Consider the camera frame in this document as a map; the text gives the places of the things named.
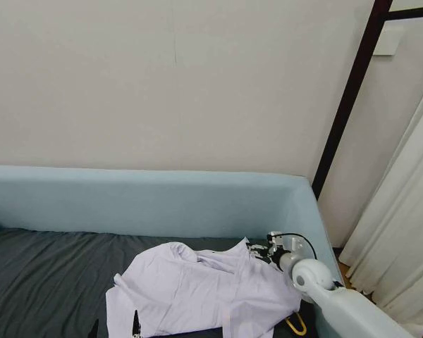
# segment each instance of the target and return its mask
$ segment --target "dark gray bed sheet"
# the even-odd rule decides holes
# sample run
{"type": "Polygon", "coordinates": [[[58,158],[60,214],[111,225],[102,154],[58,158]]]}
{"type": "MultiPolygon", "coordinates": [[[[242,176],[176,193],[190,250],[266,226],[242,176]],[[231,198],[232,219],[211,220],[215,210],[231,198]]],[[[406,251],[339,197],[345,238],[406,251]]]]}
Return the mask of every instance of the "dark gray bed sheet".
{"type": "MultiPolygon", "coordinates": [[[[221,251],[240,240],[2,229],[0,337],[86,338],[97,318],[98,337],[108,337],[105,292],[113,286],[113,276],[123,273],[137,254],[173,241],[194,250],[221,251]]],[[[222,333],[215,329],[176,337],[222,333]]]]}

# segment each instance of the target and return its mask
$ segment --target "beige wall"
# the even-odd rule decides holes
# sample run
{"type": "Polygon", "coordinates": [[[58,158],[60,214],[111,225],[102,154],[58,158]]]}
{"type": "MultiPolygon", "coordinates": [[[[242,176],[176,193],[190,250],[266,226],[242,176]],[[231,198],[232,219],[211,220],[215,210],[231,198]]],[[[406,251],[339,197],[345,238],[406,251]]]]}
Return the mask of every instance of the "beige wall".
{"type": "MultiPolygon", "coordinates": [[[[396,1],[392,9],[423,6],[396,1]]],[[[393,57],[375,56],[319,198],[334,246],[356,226],[423,95],[423,19],[402,20],[393,57]]]]}
{"type": "MultiPolygon", "coordinates": [[[[0,0],[0,164],[312,179],[371,5],[0,0]]],[[[413,23],[370,67],[320,199],[334,245],[422,92],[413,23]]]]}

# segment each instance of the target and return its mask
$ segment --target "black cable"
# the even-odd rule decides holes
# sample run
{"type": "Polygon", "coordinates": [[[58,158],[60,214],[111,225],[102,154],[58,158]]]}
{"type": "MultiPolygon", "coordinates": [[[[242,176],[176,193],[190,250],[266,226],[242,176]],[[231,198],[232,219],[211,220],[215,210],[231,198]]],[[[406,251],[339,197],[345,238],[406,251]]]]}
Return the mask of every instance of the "black cable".
{"type": "Polygon", "coordinates": [[[270,237],[273,238],[273,237],[280,237],[280,236],[299,236],[299,237],[303,238],[312,248],[313,256],[315,257],[315,259],[318,259],[317,253],[315,252],[315,248],[313,247],[312,243],[310,243],[310,241],[307,238],[305,238],[304,236],[302,236],[301,234],[297,234],[296,232],[285,232],[283,234],[269,234],[268,239],[270,237]]]}

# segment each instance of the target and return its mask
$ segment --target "black metal pole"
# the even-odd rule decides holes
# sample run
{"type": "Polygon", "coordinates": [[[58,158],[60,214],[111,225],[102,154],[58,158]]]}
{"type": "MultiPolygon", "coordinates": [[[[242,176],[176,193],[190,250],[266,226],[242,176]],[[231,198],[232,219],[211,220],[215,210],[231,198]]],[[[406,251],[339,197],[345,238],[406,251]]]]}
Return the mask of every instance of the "black metal pole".
{"type": "Polygon", "coordinates": [[[393,0],[375,0],[312,183],[318,199],[393,0]]]}
{"type": "Polygon", "coordinates": [[[404,9],[402,11],[391,11],[386,14],[386,21],[415,19],[415,18],[423,18],[423,7],[404,9]]]}

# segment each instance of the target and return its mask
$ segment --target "wrinkled white cloth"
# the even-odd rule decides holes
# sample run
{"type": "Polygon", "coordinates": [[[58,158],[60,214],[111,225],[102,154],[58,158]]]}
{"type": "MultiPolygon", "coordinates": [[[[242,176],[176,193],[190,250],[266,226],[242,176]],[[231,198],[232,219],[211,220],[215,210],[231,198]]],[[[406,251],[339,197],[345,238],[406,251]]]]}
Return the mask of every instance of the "wrinkled white cloth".
{"type": "Polygon", "coordinates": [[[299,310],[300,294],[246,242],[222,252],[172,242],[137,255],[106,292],[110,338],[132,336],[135,310],[144,338],[215,327],[223,338],[272,337],[274,325],[299,310]]]}

